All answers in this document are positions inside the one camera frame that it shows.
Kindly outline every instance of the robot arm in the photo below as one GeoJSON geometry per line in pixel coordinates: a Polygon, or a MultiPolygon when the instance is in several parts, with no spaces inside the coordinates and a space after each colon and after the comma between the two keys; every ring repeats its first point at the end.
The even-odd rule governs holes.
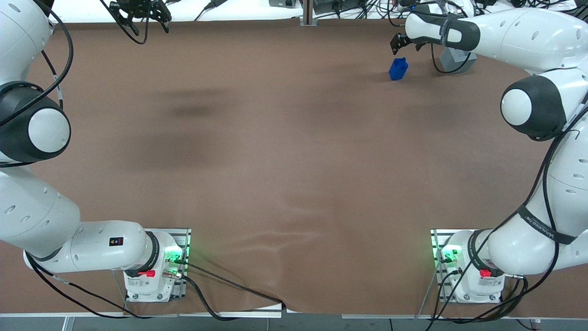
{"type": "MultiPolygon", "coordinates": [[[[406,19],[406,37],[469,51],[522,68],[532,74],[509,86],[502,96],[503,118],[536,141],[561,135],[586,106],[588,94],[588,25],[572,16],[535,8],[518,8],[461,17],[455,6],[417,5],[406,19]]],[[[525,206],[482,243],[492,230],[460,231],[441,251],[455,298],[462,303],[497,302],[504,273],[538,274],[588,263],[588,135],[586,118],[567,134],[547,172],[525,206]],[[557,232],[550,226],[543,186],[547,185],[557,232]]]]}
{"type": "Polygon", "coordinates": [[[23,249],[29,267],[30,256],[53,273],[124,270],[134,301],[166,302],[183,253],[171,235],[129,221],[82,222],[78,206],[26,166],[60,155],[71,138],[64,111],[25,81],[51,34],[36,2],[0,2],[0,240],[23,249]]]}
{"type": "MultiPolygon", "coordinates": [[[[473,10],[464,11],[467,17],[451,19],[443,17],[437,4],[417,5],[406,18],[406,36],[415,44],[432,42],[461,49],[532,74],[586,63],[588,43],[583,40],[588,39],[588,24],[570,15],[537,8],[476,17],[473,10]]],[[[447,12],[461,13],[450,5],[447,12]]]]}

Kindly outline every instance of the cable strap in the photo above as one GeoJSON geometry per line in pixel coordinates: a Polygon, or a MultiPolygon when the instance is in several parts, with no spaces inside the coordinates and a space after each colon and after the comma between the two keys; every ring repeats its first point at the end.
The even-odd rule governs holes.
{"type": "Polygon", "coordinates": [[[516,212],[530,225],[533,229],[537,230],[540,234],[546,236],[547,238],[555,241],[558,244],[569,245],[571,244],[577,237],[572,237],[567,234],[559,233],[549,226],[543,224],[535,215],[533,215],[527,207],[521,205],[516,212]]]}
{"type": "Polygon", "coordinates": [[[456,15],[452,12],[447,13],[447,18],[445,19],[445,22],[441,26],[441,29],[439,29],[439,35],[441,36],[441,45],[447,46],[447,38],[449,36],[449,30],[451,28],[451,24],[453,23],[453,21],[455,21],[459,18],[461,18],[460,15],[456,15]]]}

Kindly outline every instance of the hole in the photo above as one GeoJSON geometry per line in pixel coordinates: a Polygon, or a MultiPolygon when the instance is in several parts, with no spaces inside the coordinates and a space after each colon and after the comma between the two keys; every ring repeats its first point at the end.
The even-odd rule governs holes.
{"type": "Polygon", "coordinates": [[[13,5],[13,4],[8,4],[8,6],[9,6],[10,8],[12,8],[12,9],[13,9],[15,12],[21,12],[21,10],[20,10],[20,9],[19,9],[17,6],[15,6],[15,5],[13,5]]]}
{"type": "Polygon", "coordinates": [[[15,208],[16,208],[15,205],[12,205],[12,206],[8,207],[8,209],[6,209],[4,211],[4,214],[6,214],[6,215],[10,214],[11,212],[13,212],[15,210],[15,208]]]}

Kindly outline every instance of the cable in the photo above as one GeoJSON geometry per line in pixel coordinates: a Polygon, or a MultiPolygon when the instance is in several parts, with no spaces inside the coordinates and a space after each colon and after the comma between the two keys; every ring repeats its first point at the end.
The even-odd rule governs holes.
{"type": "Polygon", "coordinates": [[[59,16],[57,16],[57,14],[49,6],[45,5],[40,0],[34,0],[34,1],[41,8],[44,8],[45,10],[49,11],[51,13],[51,15],[57,20],[57,22],[59,23],[59,26],[63,29],[64,34],[65,34],[65,38],[68,40],[68,51],[69,51],[68,60],[65,63],[65,67],[64,67],[64,70],[61,72],[61,75],[59,75],[59,77],[57,77],[57,79],[51,85],[49,85],[47,90],[43,91],[41,94],[37,95],[33,100],[30,100],[28,103],[26,103],[24,106],[22,106],[19,110],[13,112],[11,115],[7,116],[2,121],[0,121],[0,127],[6,123],[12,121],[15,117],[17,117],[18,115],[25,112],[32,105],[36,104],[41,99],[43,99],[47,95],[49,95],[49,93],[51,93],[64,80],[65,76],[68,74],[69,69],[72,66],[72,62],[74,61],[74,43],[72,41],[72,37],[69,34],[68,29],[65,27],[64,22],[59,18],[59,16]]]}
{"type": "Polygon", "coordinates": [[[183,279],[186,280],[186,282],[188,282],[190,285],[192,285],[192,287],[194,287],[194,290],[196,290],[196,293],[198,294],[198,297],[200,298],[200,301],[202,302],[202,304],[204,305],[204,308],[206,309],[206,311],[215,319],[220,320],[221,322],[227,322],[230,320],[236,320],[238,319],[238,317],[222,317],[217,315],[214,310],[212,310],[212,308],[208,305],[208,302],[206,302],[206,299],[204,298],[204,294],[202,294],[202,291],[200,290],[200,287],[198,287],[198,285],[196,285],[196,283],[188,276],[182,276],[183,279]]]}
{"type": "Polygon", "coordinates": [[[202,14],[204,14],[204,12],[205,12],[205,11],[206,11],[206,8],[204,8],[204,9],[203,9],[203,10],[200,12],[200,14],[198,14],[198,16],[196,16],[196,18],[194,19],[194,22],[196,22],[196,21],[197,21],[197,20],[200,18],[200,16],[202,16],[202,14]]]}
{"type": "MultiPolygon", "coordinates": [[[[110,11],[110,8],[108,8],[108,5],[106,4],[106,2],[104,2],[104,0],[100,0],[100,2],[102,3],[104,8],[106,8],[106,10],[109,13],[112,13],[110,11]]],[[[121,22],[118,20],[118,18],[115,18],[116,24],[121,28],[121,30],[123,30],[123,32],[126,34],[126,36],[129,37],[133,42],[135,42],[138,45],[145,45],[145,43],[147,42],[147,34],[149,32],[149,16],[151,15],[151,8],[152,8],[152,2],[149,1],[149,8],[147,9],[147,19],[145,19],[145,36],[143,37],[143,41],[138,41],[133,36],[131,36],[129,31],[126,30],[126,28],[121,24],[121,22]]]]}
{"type": "MultiPolygon", "coordinates": [[[[342,11],[340,11],[340,12],[339,12],[339,14],[341,14],[341,13],[344,13],[344,12],[347,12],[347,11],[350,11],[350,10],[353,10],[353,9],[358,9],[358,8],[361,8],[361,7],[358,7],[358,6],[351,7],[351,8],[349,8],[349,9],[345,9],[345,10],[342,10],[342,11]]],[[[323,18],[323,17],[331,16],[331,15],[335,15],[335,13],[324,14],[324,15],[317,16],[317,17],[314,17],[314,18],[315,18],[315,19],[319,19],[319,18],[323,18]]]]}
{"type": "Polygon", "coordinates": [[[400,28],[401,25],[399,24],[394,24],[394,22],[392,22],[392,18],[390,17],[390,13],[394,10],[394,7],[396,7],[397,5],[394,4],[394,6],[392,7],[392,9],[390,9],[390,1],[386,1],[386,9],[387,9],[387,15],[388,15],[388,22],[390,22],[390,24],[395,27],[395,28],[400,28]]]}
{"type": "Polygon", "coordinates": [[[222,280],[225,283],[229,283],[229,284],[231,284],[231,285],[233,285],[233,286],[235,286],[235,287],[237,287],[237,288],[239,288],[239,289],[241,289],[243,291],[247,291],[249,293],[255,294],[255,295],[260,296],[262,298],[265,298],[265,299],[268,299],[268,300],[271,300],[271,301],[274,301],[274,302],[277,302],[277,303],[284,304],[284,302],[281,301],[280,299],[276,299],[274,297],[268,296],[268,295],[263,294],[261,292],[258,292],[256,290],[250,289],[250,288],[248,288],[246,286],[243,286],[241,284],[235,283],[232,280],[226,279],[223,276],[219,276],[219,275],[215,274],[214,272],[210,272],[210,271],[204,269],[203,267],[199,267],[199,266],[197,266],[195,264],[188,263],[188,262],[186,262],[184,260],[179,260],[179,259],[178,260],[175,260],[174,263],[177,263],[177,264],[185,264],[187,266],[190,266],[190,267],[195,268],[196,270],[200,270],[200,271],[202,271],[202,272],[204,272],[206,274],[209,274],[210,276],[212,276],[214,278],[220,279],[220,280],[222,280]]]}
{"type": "Polygon", "coordinates": [[[130,311],[130,310],[128,310],[128,309],[126,309],[126,308],[124,308],[124,307],[122,307],[122,306],[120,306],[120,305],[118,305],[118,304],[116,304],[116,303],[114,303],[114,302],[112,302],[112,301],[110,301],[110,300],[108,300],[107,298],[105,298],[105,297],[103,297],[103,296],[100,296],[100,295],[98,295],[98,294],[96,294],[96,293],[90,292],[89,290],[86,290],[85,288],[83,288],[83,287],[82,287],[82,286],[80,286],[80,285],[77,285],[77,284],[75,284],[75,283],[72,283],[72,282],[70,282],[70,281],[67,281],[67,280],[65,280],[65,279],[62,279],[62,278],[60,278],[60,277],[56,276],[55,274],[53,274],[53,273],[51,273],[51,272],[47,271],[47,269],[45,269],[45,268],[43,268],[41,265],[39,265],[39,263],[37,263],[37,261],[35,261],[35,259],[34,259],[34,258],[33,258],[33,257],[32,257],[32,256],[29,254],[29,253],[26,253],[26,258],[27,258],[27,260],[29,261],[29,264],[31,265],[31,267],[33,268],[33,270],[34,270],[34,271],[37,273],[37,275],[38,275],[38,276],[39,276],[39,277],[40,277],[40,278],[41,278],[41,279],[42,279],[42,280],[43,280],[45,283],[47,283],[49,286],[51,286],[51,288],[52,288],[52,289],[54,289],[54,290],[55,290],[57,293],[61,294],[61,295],[62,295],[63,297],[65,297],[66,299],[70,300],[71,302],[73,302],[73,303],[77,304],[78,306],[80,306],[80,307],[82,307],[82,308],[86,309],[87,311],[89,311],[89,312],[91,312],[91,313],[93,313],[93,314],[95,314],[95,315],[98,315],[98,316],[100,316],[100,317],[108,317],[108,318],[116,318],[116,319],[120,319],[120,318],[128,318],[128,317],[130,317],[130,316],[108,316],[108,315],[103,315],[103,314],[100,314],[100,313],[97,313],[97,312],[95,312],[94,310],[92,310],[92,309],[88,308],[88,307],[87,307],[87,306],[85,306],[84,304],[81,304],[79,301],[77,301],[77,300],[75,300],[75,299],[71,298],[71,297],[70,297],[70,296],[68,296],[67,294],[65,294],[65,293],[63,293],[62,291],[60,291],[60,290],[59,290],[57,287],[55,287],[55,285],[53,285],[51,282],[49,282],[49,280],[48,280],[47,278],[45,278],[45,276],[44,276],[43,274],[41,274],[41,273],[39,272],[39,270],[40,270],[40,271],[42,271],[43,273],[47,274],[49,277],[52,277],[52,278],[54,278],[54,279],[57,279],[57,280],[59,280],[60,282],[62,282],[62,283],[64,283],[64,284],[66,284],[66,285],[72,286],[72,287],[74,287],[74,288],[76,288],[76,289],[78,289],[78,290],[80,290],[80,291],[82,291],[82,292],[84,292],[84,293],[86,293],[86,294],[89,294],[89,295],[91,295],[91,296],[93,296],[93,297],[96,297],[96,298],[98,298],[98,299],[100,299],[100,300],[102,300],[102,301],[104,301],[104,302],[107,302],[107,303],[109,303],[111,306],[115,306],[115,307],[117,307],[118,309],[121,309],[123,312],[125,312],[125,313],[128,313],[129,315],[131,315],[131,316],[133,316],[133,317],[135,317],[135,318],[138,318],[138,319],[150,319],[150,318],[151,318],[151,317],[147,317],[147,316],[139,316],[139,315],[137,315],[137,314],[133,313],[132,311],[130,311]]]}
{"type": "Polygon", "coordinates": [[[532,328],[532,327],[528,327],[528,326],[524,325],[524,324],[523,324],[523,322],[521,322],[519,319],[516,319],[515,321],[517,321],[517,323],[518,323],[518,324],[520,324],[522,327],[524,327],[524,328],[525,328],[525,329],[527,329],[527,330],[530,330],[530,331],[537,331],[537,329],[534,329],[534,328],[532,328]]]}
{"type": "MultiPolygon", "coordinates": [[[[55,67],[53,66],[53,63],[51,63],[51,60],[47,56],[47,53],[45,53],[45,50],[41,51],[41,54],[45,58],[45,62],[47,62],[47,65],[49,66],[49,69],[51,70],[51,73],[53,74],[53,79],[56,80],[57,79],[57,72],[55,71],[55,67]]],[[[63,110],[64,99],[61,96],[61,87],[59,87],[59,85],[57,85],[57,93],[58,93],[58,98],[59,98],[59,107],[63,110]]]]}
{"type": "Polygon", "coordinates": [[[439,69],[439,67],[437,66],[437,61],[435,61],[435,49],[433,47],[433,43],[431,43],[431,59],[433,60],[433,66],[435,67],[435,70],[441,74],[452,74],[454,72],[458,72],[461,68],[463,68],[463,66],[466,65],[467,61],[470,59],[470,56],[472,56],[472,53],[467,53],[466,59],[463,60],[462,64],[460,64],[459,67],[450,71],[443,71],[439,69]]]}
{"type": "Polygon", "coordinates": [[[88,306],[84,305],[83,303],[77,301],[76,299],[68,296],[67,294],[65,294],[62,290],[58,289],[55,285],[53,285],[38,269],[38,264],[36,263],[36,261],[31,257],[30,254],[26,254],[29,263],[31,264],[31,267],[33,268],[33,271],[35,273],[37,273],[37,275],[41,278],[41,280],[43,280],[43,282],[45,282],[47,285],[49,285],[49,287],[51,287],[54,291],[56,291],[57,293],[61,294],[61,296],[63,296],[64,298],[68,299],[69,301],[77,304],[78,306],[84,308],[85,310],[91,312],[94,315],[100,316],[100,317],[105,317],[105,318],[110,318],[110,319],[126,319],[129,316],[109,316],[109,315],[104,315],[104,314],[100,314],[98,312],[95,312],[94,310],[90,309],[88,306]]]}

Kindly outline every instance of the table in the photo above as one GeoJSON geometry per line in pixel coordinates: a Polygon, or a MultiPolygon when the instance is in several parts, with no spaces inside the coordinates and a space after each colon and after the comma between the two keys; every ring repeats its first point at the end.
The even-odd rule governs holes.
{"type": "MultiPolygon", "coordinates": [[[[170,28],[139,47],[113,25],[72,26],[75,62],[63,83],[72,141],[32,169],[84,220],[192,228],[193,262],[293,311],[413,316],[434,269],[430,229],[498,224],[547,149],[499,113],[502,92],[525,72],[481,58],[443,77],[425,49],[407,47],[408,72],[390,82],[397,30],[386,21],[170,28]]],[[[65,45],[57,32],[46,48],[57,68],[65,45]]],[[[30,79],[47,86],[52,77],[37,61],[30,79]]],[[[0,313],[80,312],[18,249],[0,249],[0,313]]],[[[577,286],[587,270],[554,272],[513,316],[587,318],[588,290],[577,286]]],[[[121,303],[111,272],[62,277],[121,303]]],[[[270,304],[199,281],[218,311],[270,304]]],[[[203,310],[195,295],[131,306],[145,315],[203,310]]]]}

